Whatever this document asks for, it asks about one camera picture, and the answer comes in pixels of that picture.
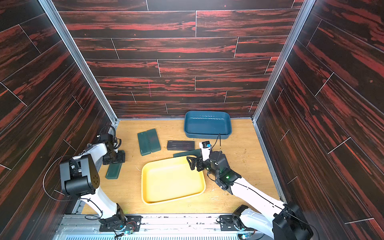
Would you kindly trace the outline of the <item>green pencil case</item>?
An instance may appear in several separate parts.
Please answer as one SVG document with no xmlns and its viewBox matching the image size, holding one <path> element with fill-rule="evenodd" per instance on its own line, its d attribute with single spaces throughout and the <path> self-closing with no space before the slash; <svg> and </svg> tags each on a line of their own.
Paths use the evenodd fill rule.
<svg viewBox="0 0 384 240">
<path fill-rule="evenodd" d="M 138 141 L 141 156 L 146 156 L 152 153 L 147 132 L 138 133 Z"/>
<path fill-rule="evenodd" d="M 106 173 L 107 180 L 117 180 L 120 175 L 122 163 L 110 164 Z"/>
<path fill-rule="evenodd" d="M 186 151 L 186 152 L 181 152 L 181 153 L 173 154 L 174 158 L 183 157 L 183 156 L 201 157 L 202 156 L 202 151 L 200 149 L 196 149 L 196 150 L 191 150 L 191 151 Z"/>
<path fill-rule="evenodd" d="M 154 153 L 154 152 L 160 151 L 162 148 L 160 145 L 160 141 L 159 141 L 156 129 L 148 130 L 147 136 L 148 136 L 151 152 Z"/>
</svg>

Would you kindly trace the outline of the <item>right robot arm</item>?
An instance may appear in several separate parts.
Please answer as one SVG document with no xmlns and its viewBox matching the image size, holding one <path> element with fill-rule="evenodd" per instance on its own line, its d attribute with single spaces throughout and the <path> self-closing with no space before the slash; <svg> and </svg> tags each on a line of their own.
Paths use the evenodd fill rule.
<svg viewBox="0 0 384 240">
<path fill-rule="evenodd" d="M 252 186 L 230 168 L 221 151 L 199 158 L 188 156 L 187 161 L 191 170 L 206 170 L 222 190 L 247 202 L 232 214 L 237 229 L 254 229 L 274 240 L 309 240 L 313 237 L 312 226 L 296 204 L 276 200 Z"/>
</svg>

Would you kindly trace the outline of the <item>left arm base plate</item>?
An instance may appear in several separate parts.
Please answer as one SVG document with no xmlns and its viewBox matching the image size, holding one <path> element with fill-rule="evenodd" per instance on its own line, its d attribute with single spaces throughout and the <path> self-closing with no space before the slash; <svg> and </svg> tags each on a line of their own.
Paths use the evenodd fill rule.
<svg viewBox="0 0 384 240">
<path fill-rule="evenodd" d="M 142 221 L 140 215 L 125 215 L 124 220 L 108 221 L 105 224 L 101 224 L 100 232 L 138 232 Z"/>
</svg>

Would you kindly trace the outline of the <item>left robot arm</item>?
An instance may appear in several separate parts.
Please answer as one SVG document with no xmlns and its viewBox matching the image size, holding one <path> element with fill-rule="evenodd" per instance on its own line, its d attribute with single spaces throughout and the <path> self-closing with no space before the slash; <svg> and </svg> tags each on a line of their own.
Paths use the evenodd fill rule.
<svg viewBox="0 0 384 240">
<path fill-rule="evenodd" d="M 110 200 L 100 187 L 95 163 L 108 153 L 106 144 L 98 143 L 83 153 L 60 163 L 60 177 L 64 194 L 88 204 L 99 215 L 97 220 L 107 229 L 121 231 L 127 219 L 121 207 Z"/>
</svg>

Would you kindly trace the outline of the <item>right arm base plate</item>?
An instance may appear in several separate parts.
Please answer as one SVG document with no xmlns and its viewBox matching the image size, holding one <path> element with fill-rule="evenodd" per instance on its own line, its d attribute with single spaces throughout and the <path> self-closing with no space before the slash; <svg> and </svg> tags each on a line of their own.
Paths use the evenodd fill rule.
<svg viewBox="0 0 384 240">
<path fill-rule="evenodd" d="M 245 228 L 245 227 L 237 227 L 233 221 L 233 216 L 232 215 L 220 215 L 217 219 L 216 222 L 220 226 L 220 230 L 222 232 L 234 232 L 234 231 L 254 231 L 254 229 L 251 228 Z"/>
</svg>

